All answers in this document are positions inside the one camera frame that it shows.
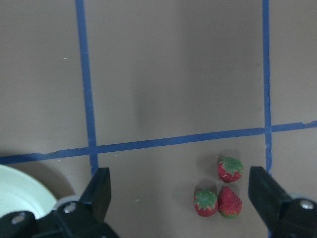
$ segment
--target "red strawberry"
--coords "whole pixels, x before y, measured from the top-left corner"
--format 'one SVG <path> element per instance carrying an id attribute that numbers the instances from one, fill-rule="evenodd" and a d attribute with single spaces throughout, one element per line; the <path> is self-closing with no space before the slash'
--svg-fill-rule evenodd
<path id="1" fill-rule="evenodd" d="M 240 198 L 229 187 L 224 187 L 219 197 L 219 212 L 225 218 L 235 218 L 241 212 L 241 208 Z"/>
<path id="2" fill-rule="evenodd" d="M 226 157 L 219 162 L 218 174 L 222 181 L 234 182 L 238 180 L 243 173 L 243 165 L 240 160 Z"/>
<path id="3" fill-rule="evenodd" d="M 209 190 L 198 191 L 194 197 L 194 206 L 198 215 L 209 217 L 218 210 L 217 196 Z"/>

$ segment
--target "vertical blue tape strip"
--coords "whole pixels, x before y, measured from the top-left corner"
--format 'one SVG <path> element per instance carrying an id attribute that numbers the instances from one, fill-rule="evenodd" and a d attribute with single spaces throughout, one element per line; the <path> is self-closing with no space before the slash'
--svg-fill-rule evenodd
<path id="1" fill-rule="evenodd" d="M 269 0 L 263 0 L 263 70 L 264 70 L 264 121 L 265 121 L 265 158 L 266 171 L 272 169 L 272 124 L 270 101 L 270 65 L 269 65 Z"/>
<path id="2" fill-rule="evenodd" d="M 77 12 L 77 25 L 78 25 L 78 34 L 79 34 L 82 76 L 83 76 L 83 83 L 84 83 L 88 144 L 89 144 L 89 147 L 96 148 L 97 142 L 96 142 L 95 116 L 94 116 L 94 105 L 93 105 L 93 93 L 92 93 L 91 78 L 90 78 L 84 0 L 76 0 L 76 12 Z M 90 163 L 92 167 L 92 174 L 94 174 L 94 172 L 98 169 L 97 154 L 93 153 L 90 155 Z"/>

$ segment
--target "white plate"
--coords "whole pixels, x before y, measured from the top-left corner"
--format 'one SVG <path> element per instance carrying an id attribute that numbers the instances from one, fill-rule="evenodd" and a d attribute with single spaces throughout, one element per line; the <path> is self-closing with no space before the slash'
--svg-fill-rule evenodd
<path id="1" fill-rule="evenodd" d="M 45 216 L 56 198 L 31 176 L 0 165 L 0 217 L 14 211 L 31 211 L 35 218 Z"/>

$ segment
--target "silver screw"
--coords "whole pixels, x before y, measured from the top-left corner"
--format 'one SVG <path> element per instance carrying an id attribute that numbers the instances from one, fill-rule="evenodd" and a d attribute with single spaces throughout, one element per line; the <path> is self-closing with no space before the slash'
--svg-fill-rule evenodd
<path id="1" fill-rule="evenodd" d="M 25 213 L 24 212 L 20 212 L 19 215 L 15 216 L 12 220 L 11 223 L 16 225 L 20 222 L 23 222 L 25 219 Z"/>
<path id="2" fill-rule="evenodd" d="M 71 213 L 76 210 L 76 203 L 71 202 L 69 205 L 64 207 L 64 213 Z"/>
<path id="3" fill-rule="evenodd" d="M 314 208 L 314 204 L 308 200 L 301 200 L 299 203 L 302 208 L 307 209 L 307 210 L 312 210 Z"/>

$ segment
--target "blue tape line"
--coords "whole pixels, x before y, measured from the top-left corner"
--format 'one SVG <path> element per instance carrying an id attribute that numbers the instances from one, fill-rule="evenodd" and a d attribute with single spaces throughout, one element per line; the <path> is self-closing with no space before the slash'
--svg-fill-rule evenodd
<path id="1" fill-rule="evenodd" d="M 85 7 L 84 7 L 83 0 L 76 0 L 76 12 L 77 12 L 77 25 L 78 25 L 78 34 L 79 34 L 81 67 L 82 67 L 82 75 L 83 75 L 83 82 L 84 82 L 88 144 L 89 144 L 89 147 L 95 147 L 97 144 L 95 116 L 94 116 L 94 105 L 93 105 L 93 93 L 92 93 L 91 78 L 90 78 Z M 97 155 L 90 155 L 90 162 L 92 166 L 92 171 L 96 171 L 98 168 Z"/>
<path id="2" fill-rule="evenodd" d="M 167 146 L 167 145 L 185 144 L 185 143 L 206 141 L 206 140 L 217 140 L 217 139 L 225 139 L 225 138 L 232 138 L 232 137 L 261 135 L 264 133 L 265 133 L 264 128 L 229 130 L 229 131 L 221 131 L 221 132 L 196 134 L 196 135 L 178 136 L 178 137 L 171 137 L 171 138 L 164 138 L 164 139 L 128 142 L 128 143 L 113 144 L 113 145 L 102 145 L 97 147 L 97 151 L 98 153 L 108 153 L 108 152 L 115 152 L 115 151 L 135 150 L 135 149 L 143 149 L 143 148 L 151 148 L 151 147 L 159 147 L 159 146 Z"/>
<path id="3" fill-rule="evenodd" d="M 262 2 L 263 15 L 263 71 L 264 71 L 264 122 L 265 122 L 265 160 L 266 171 L 272 168 L 272 128 L 270 101 L 270 66 L 269 66 L 269 0 Z"/>
<path id="4" fill-rule="evenodd" d="M 272 132 L 288 131 L 288 130 L 300 130 L 308 128 L 316 128 L 317 120 L 310 123 L 291 123 L 291 124 L 282 124 L 282 125 L 273 125 Z"/>
<path id="5" fill-rule="evenodd" d="M 41 160 L 50 160 L 50 159 L 60 159 L 65 157 L 74 157 L 89 155 L 92 152 L 92 148 L 77 148 L 77 149 L 68 149 L 68 150 L 59 150 L 53 153 L 41 154 L 25 154 L 25 155 L 12 155 L 12 156 L 3 156 L 0 157 L 0 164 L 16 164 L 23 162 L 31 161 L 41 161 Z"/>

